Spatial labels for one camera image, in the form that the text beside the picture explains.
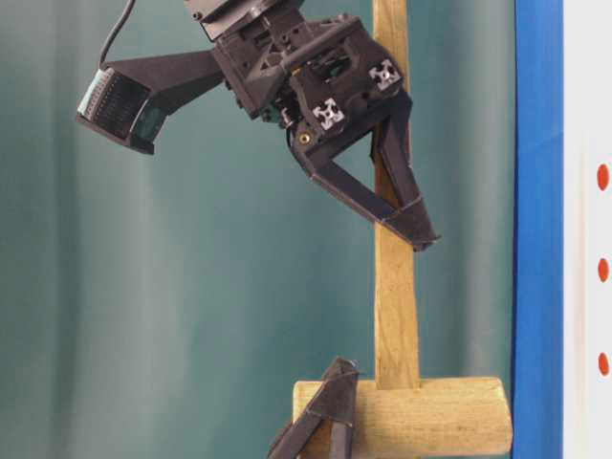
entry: wooden pole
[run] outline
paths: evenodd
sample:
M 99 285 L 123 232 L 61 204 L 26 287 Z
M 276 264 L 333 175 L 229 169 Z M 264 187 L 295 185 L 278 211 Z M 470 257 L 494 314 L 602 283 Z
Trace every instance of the wooden pole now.
M 408 16 L 405 0 L 374 1 L 374 38 L 395 57 L 410 89 Z M 376 192 L 397 205 L 380 155 L 376 154 Z M 420 385 L 419 325 L 414 291 L 412 247 L 391 230 L 376 225 L 375 354 L 376 386 L 406 389 Z

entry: wooden block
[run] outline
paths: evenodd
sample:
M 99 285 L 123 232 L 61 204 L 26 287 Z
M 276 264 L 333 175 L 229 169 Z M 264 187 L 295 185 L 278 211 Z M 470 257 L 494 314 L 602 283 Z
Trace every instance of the wooden block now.
M 295 385 L 294 420 L 319 387 L 320 382 Z M 359 383 L 354 459 L 501 454 L 512 439 L 510 410 L 497 378 L 422 380 L 419 389 L 397 390 L 377 390 L 373 381 Z M 327 457 L 329 442 L 327 425 L 300 457 Z

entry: black plastic part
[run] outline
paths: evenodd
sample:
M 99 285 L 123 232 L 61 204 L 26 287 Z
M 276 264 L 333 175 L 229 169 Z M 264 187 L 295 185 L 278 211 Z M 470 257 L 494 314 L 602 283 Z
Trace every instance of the black plastic part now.
M 412 102 L 404 77 L 358 17 L 307 22 L 299 11 L 303 0 L 185 3 L 214 48 L 104 64 L 79 121 L 153 153 L 165 117 L 224 80 L 252 119 L 287 130 L 308 176 L 343 203 L 395 231 L 415 251 L 438 238 L 412 171 L 406 137 Z M 375 129 L 398 208 L 334 162 Z
M 76 119 L 133 150 L 153 154 L 165 118 L 223 81 L 210 51 L 105 63 Z
M 268 459 L 295 459 L 323 420 L 331 420 L 330 459 L 351 459 L 359 372 L 351 361 L 336 359 L 304 412 L 273 441 Z

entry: bolt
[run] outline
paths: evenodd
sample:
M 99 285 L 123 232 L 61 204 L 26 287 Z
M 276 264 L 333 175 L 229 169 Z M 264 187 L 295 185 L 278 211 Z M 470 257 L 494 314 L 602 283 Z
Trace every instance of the bolt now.
M 306 145 L 306 144 L 310 143 L 311 140 L 312 140 L 312 138 L 310 137 L 310 134 L 308 134 L 307 132 L 302 132 L 299 135 L 299 142 L 302 145 Z

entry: fabric backdrop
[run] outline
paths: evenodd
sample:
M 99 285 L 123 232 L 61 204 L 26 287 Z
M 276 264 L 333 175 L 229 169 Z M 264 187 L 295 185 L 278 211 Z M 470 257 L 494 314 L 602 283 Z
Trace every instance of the fabric backdrop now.
M 337 355 L 372 377 L 373 230 L 225 88 L 152 158 L 77 126 L 122 3 L 0 7 L 0 457 L 264 457 L 296 380 Z M 208 47 L 173 3 L 138 2 L 109 58 Z M 514 3 L 408 6 L 414 163 L 444 236 L 418 255 L 423 374 L 509 391 Z M 303 11 L 372 22 L 368 0 Z

